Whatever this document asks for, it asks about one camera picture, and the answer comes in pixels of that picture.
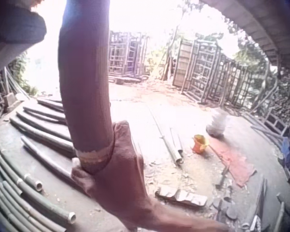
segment white container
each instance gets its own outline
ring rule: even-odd
[[[207,133],[212,137],[220,137],[226,129],[228,113],[220,108],[211,109],[211,117],[206,126]]]

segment red mat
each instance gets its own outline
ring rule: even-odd
[[[224,141],[210,137],[209,146],[225,166],[229,165],[229,172],[237,185],[243,187],[256,171],[255,167],[246,161],[246,157]]]

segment orange bucket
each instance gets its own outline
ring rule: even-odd
[[[205,151],[207,146],[209,145],[209,141],[200,134],[196,134],[193,137],[194,140],[194,147],[192,148],[192,151],[198,154],[201,154]]]

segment sandy ground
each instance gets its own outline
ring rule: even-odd
[[[192,137],[195,134],[207,136],[206,123],[210,117],[213,105],[200,106],[180,95],[179,91],[160,81],[147,81],[140,84],[124,84],[122,86],[110,83],[110,101],[113,121],[127,120],[130,123],[132,136],[141,148],[145,159],[145,180],[148,194],[154,195],[160,185],[181,188],[208,197],[205,207],[191,209],[174,205],[167,201],[162,204],[185,210],[188,215],[198,215],[213,218],[216,211],[211,202],[221,197],[227,184],[232,184],[232,203],[239,213],[239,221],[235,227],[243,222],[248,209],[256,197],[256,185],[263,174],[268,179],[268,193],[264,206],[263,223],[275,221],[279,203],[276,194],[281,192],[290,203],[290,185],[285,181],[283,171],[276,161],[277,148],[266,137],[256,133],[250,124],[242,117],[229,116],[225,131],[225,138],[234,148],[239,150],[247,161],[253,163],[257,173],[251,177],[245,188],[239,188],[228,175],[225,186],[221,191],[215,189],[214,183],[224,166],[215,153],[207,148],[203,155],[192,153]],[[180,136],[184,163],[181,168],[174,165],[149,109],[161,124],[164,135],[170,137],[170,127],[175,128]],[[20,142],[22,135],[7,119],[15,112],[0,121],[0,141],[9,151],[12,159],[26,172],[39,178],[44,183],[44,196],[61,207],[74,211],[77,222],[68,227],[68,231],[77,232],[119,232],[124,231],[123,225],[112,215],[105,212],[93,200],[75,190],[61,178],[30,156]],[[67,132],[66,126],[53,125],[57,130]],[[71,161],[56,150],[34,141],[45,154],[60,163],[67,170],[71,169]]]

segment hand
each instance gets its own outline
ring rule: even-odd
[[[130,230],[137,227],[159,232],[227,232],[227,225],[186,216],[148,196],[144,183],[144,161],[136,154],[127,121],[114,125],[112,158],[95,175],[85,172],[74,158],[72,178],[106,211],[118,217]]]

